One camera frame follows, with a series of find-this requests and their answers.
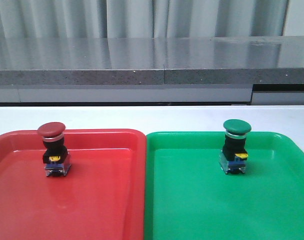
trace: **granite countertop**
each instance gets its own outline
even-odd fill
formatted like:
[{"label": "granite countertop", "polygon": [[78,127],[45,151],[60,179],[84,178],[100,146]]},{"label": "granite countertop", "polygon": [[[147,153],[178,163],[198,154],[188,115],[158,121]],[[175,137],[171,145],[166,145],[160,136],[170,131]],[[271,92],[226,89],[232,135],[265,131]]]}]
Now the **granite countertop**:
[{"label": "granite countertop", "polygon": [[304,36],[0,38],[0,86],[304,84]]}]

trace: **white table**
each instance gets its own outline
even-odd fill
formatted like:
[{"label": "white table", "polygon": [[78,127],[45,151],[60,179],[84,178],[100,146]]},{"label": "white table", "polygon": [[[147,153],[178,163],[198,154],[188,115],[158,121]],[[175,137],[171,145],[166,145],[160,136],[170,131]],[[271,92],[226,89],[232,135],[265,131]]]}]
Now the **white table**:
[{"label": "white table", "polygon": [[227,119],[242,119],[253,131],[290,137],[304,152],[304,106],[53,106],[0,107],[0,135],[36,130],[47,122],[67,129],[224,131]]}]

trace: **white curtain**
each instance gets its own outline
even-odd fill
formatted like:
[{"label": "white curtain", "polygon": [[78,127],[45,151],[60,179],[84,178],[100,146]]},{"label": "white curtain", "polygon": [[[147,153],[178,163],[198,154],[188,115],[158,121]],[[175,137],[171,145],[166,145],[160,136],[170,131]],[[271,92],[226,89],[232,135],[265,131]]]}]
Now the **white curtain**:
[{"label": "white curtain", "polygon": [[0,0],[0,38],[283,33],[304,35],[304,0]]}]

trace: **green push button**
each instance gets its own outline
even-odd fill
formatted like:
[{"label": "green push button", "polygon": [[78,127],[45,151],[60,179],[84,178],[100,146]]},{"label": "green push button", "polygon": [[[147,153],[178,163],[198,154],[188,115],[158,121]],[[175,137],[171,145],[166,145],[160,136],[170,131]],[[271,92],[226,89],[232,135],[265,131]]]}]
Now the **green push button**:
[{"label": "green push button", "polygon": [[251,131],[251,125],[243,120],[230,119],[224,122],[223,127],[230,133],[245,134]]}]

